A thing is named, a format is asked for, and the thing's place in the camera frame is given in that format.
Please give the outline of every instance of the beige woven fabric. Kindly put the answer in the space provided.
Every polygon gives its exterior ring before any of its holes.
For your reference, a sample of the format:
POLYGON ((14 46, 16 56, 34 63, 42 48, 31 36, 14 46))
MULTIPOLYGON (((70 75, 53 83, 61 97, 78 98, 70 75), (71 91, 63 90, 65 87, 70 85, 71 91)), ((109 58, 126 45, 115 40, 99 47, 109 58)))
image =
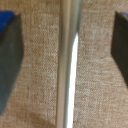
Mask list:
MULTIPOLYGON (((0 0, 22 14, 25 55, 0 128, 55 128, 59 0, 0 0)), ((114 12, 127 0, 83 0, 74 128, 127 128, 128 89, 110 55, 114 12)))

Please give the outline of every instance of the textured cloth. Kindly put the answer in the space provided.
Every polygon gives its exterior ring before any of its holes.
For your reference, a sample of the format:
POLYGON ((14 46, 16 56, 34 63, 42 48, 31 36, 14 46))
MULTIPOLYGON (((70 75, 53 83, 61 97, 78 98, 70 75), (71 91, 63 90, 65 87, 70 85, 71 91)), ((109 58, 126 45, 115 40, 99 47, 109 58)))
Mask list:
MULTIPOLYGON (((0 128, 55 128, 59 0, 0 0, 22 13, 25 56, 0 128)), ((74 128, 127 128, 128 89, 110 55, 115 10, 127 0, 83 0, 74 128)))

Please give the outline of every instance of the dark blue object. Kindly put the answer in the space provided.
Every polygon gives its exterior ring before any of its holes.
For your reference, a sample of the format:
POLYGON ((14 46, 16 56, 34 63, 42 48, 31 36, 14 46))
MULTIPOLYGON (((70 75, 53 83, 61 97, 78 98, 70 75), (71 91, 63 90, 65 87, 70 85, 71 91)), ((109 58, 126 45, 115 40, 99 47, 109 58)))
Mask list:
POLYGON ((13 11, 0 11, 0 33, 15 17, 13 11))

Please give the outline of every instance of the fabric surface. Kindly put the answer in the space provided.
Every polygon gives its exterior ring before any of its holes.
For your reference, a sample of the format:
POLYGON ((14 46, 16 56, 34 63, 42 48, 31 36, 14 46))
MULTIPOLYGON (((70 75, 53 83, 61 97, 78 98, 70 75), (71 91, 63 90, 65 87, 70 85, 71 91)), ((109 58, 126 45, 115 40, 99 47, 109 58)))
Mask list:
MULTIPOLYGON (((1 0, 22 14, 25 56, 0 128, 55 128, 59 0, 1 0)), ((74 128, 127 128, 128 88, 110 55, 115 10, 127 0, 83 0, 74 128)))

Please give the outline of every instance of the black object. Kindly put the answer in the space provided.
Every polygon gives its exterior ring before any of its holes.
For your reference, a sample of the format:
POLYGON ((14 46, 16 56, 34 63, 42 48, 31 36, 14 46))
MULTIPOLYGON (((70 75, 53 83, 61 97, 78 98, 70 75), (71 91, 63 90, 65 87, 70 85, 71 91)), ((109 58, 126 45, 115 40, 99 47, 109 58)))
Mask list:
POLYGON ((126 13, 116 12, 111 54, 128 85, 128 17, 126 13))
POLYGON ((0 114, 13 89, 22 58, 21 16, 18 15, 0 34, 0 114))

